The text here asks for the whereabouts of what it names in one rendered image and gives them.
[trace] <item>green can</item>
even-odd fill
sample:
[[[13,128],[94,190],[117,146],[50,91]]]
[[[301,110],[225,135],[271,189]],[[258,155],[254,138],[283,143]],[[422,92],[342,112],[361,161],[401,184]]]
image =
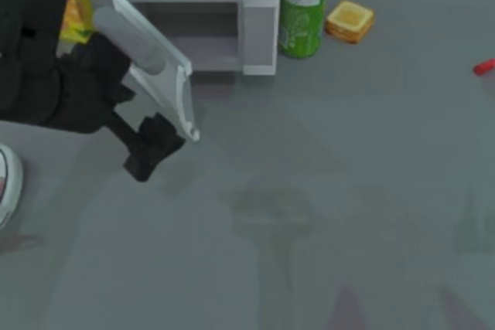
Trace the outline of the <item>green can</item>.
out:
[[[326,0],[281,0],[278,45],[289,57],[316,53],[325,25]]]

